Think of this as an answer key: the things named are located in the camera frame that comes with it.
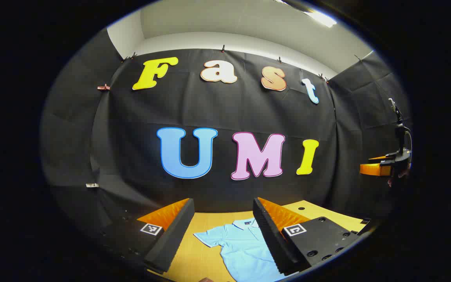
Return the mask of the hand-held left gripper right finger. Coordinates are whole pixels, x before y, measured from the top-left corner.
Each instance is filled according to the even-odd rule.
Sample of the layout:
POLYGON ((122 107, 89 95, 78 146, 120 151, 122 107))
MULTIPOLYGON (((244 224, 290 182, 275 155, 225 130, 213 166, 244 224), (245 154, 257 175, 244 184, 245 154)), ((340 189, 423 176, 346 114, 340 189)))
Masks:
POLYGON ((367 222, 328 213, 303 214, 256 197, 253 214, 278 271, 301 273, 333 259, 367 232, 367 222))

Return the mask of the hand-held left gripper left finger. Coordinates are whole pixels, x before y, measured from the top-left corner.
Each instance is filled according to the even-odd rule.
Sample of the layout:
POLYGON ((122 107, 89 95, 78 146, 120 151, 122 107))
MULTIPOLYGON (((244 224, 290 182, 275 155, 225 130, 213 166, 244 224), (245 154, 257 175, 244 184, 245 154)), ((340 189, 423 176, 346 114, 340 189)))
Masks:
POLYGON ((132 268, 170 269, 193 216, 192 198, 161 205, 151 200, 97 198, 100 245, 132 268))

